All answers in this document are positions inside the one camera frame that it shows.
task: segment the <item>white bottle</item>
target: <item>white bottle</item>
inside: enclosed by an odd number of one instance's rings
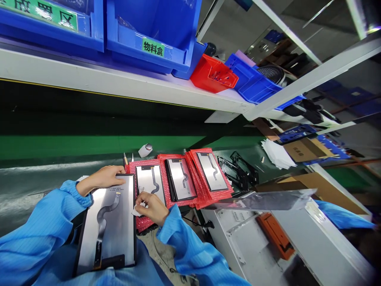
[[[148,143],[146,145],[143,145],[138,151],[138,153],[141,158],[144,158],[145,156],[148,156],[148,154],[150,154],[151,151],[152,151],[152,145]]]

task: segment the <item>label with chinese text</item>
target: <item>label with chinese text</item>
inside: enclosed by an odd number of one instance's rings
[[[142,50],[150,54],[164,57],[165,46],[158,42],[144,38],[142,43]]]
[[[44,0],[0,0],[0,7],[78,31],[77,13]]]

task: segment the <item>person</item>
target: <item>person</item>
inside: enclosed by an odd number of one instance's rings
[[[123,166],[106,166],[80,182],[64,182],[37,203],[24,225],[0,238],[0,285],[171,285],[139,239],[134,267],[109,267],[73,278],[77,247],[63,246],[71,221],[91,205],[92,190],[125,183],[117,173],[125,173]],[[140,206],[143,201],[148,208]],[[160,226],[156,237],[175,248],[180,274],[195,274],[200,285],[250,285],[229,270],[211,244],[201,242],[177,205],[168,210],[155,194],[146,192],[139,194],[136,204],[140,214]]]

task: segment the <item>hand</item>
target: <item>hand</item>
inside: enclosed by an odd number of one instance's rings
[[[123,185],[126,181],[115,178],[115,175],[125,173],[123,166],[104,166],[93,175],[80,181],[77,184],[77,191],[82,197],[86,197],[94,189]]]
[[[148,208],[141,206],[140,203],[145,202]],[[165,219],[169,215],[169,210],[155,194],[141,192],[136,199],[135,210],[141,215],[149,217],[154,223],[163,226]]]

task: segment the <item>orange fixture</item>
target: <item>orange fixture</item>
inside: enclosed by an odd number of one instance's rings
[[[268,240],[279,250],[280,257],[289,260],[295,252],[285,232],[271,213],[263,213],[257,217],[257,221]]]

